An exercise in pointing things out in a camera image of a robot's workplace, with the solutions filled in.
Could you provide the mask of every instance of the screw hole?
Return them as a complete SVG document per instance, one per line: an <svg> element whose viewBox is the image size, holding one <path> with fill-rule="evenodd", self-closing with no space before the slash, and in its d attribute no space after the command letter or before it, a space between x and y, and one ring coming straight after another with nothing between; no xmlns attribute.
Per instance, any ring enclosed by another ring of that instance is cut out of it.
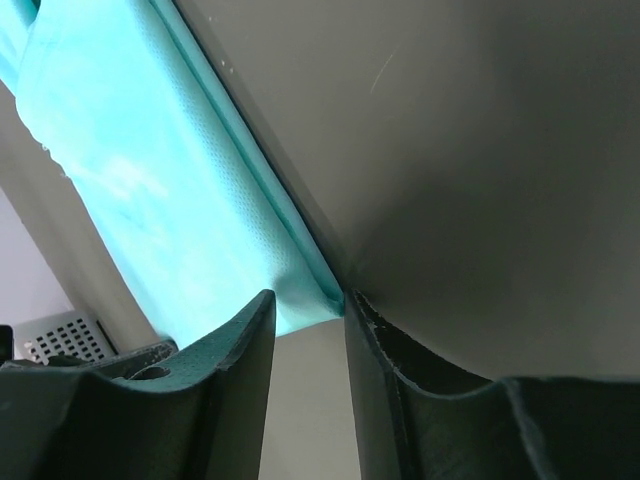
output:
<svg viewBox="0 0 640 480"><path fill-rule="evenodd" d="M132 380L154 380L156 378L166 377L171 373L168 368L149 367L133 376Z"/></svg>

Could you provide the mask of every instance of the gray floor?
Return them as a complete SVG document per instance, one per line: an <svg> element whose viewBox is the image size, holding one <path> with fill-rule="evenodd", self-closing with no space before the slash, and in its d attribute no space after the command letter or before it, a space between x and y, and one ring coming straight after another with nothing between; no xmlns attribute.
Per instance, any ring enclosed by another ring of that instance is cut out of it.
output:
<svg viewBox="0 0 640 480"><path fill-rule="evenodd" d="M278 338L260 480L358 478L343 322Z"/></svg>
<svg viewBox="0 0 640 480"><path fill-rule="evenodd" d="M20 122L0 86L0 187L73 305L97 315L123 349L157 336L124 285L75 188Z"/></svg>

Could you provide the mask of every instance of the teal fabric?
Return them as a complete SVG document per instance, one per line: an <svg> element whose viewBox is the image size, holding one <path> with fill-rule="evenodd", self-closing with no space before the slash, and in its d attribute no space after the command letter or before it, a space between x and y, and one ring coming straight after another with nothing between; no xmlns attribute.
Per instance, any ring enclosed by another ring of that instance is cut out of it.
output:
<svg viewBox="0 0 640 480"><path fill-rule="evenodd" d="M0 81L15 92L20 59L36 18L31 0L0 0Z"/></svg>
<svg viewBox="0 0 640 480"><path fill-rule="evenodd" d="M5 58L18 113L160 334L189 345L264 288L278 335L342 315L333 274L169 0L42 0L26 31L19 60Z"/></svg>

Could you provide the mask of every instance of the metal grille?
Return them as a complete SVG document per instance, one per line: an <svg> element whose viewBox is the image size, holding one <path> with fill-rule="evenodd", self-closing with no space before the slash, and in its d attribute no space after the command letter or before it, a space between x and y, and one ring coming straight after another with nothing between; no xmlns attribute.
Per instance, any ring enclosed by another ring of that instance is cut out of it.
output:
<svg viewBox="0 0 640 480"><path fill-rule="evenodd" d="M43 365L55 355L103 360L115 355L98 323L81 312L67 312L14 327L16 349Z"/></svg>

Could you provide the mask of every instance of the gray panel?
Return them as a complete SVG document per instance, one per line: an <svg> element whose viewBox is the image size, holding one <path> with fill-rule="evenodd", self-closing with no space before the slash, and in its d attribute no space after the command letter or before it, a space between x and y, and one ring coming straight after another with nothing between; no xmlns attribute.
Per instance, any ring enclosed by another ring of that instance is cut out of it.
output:
<svg viewBox="0 0 640 480"><path fill-rule="evenodd" d="M637 2L178 3L392 322L481 373L637 371Z"/></svg>

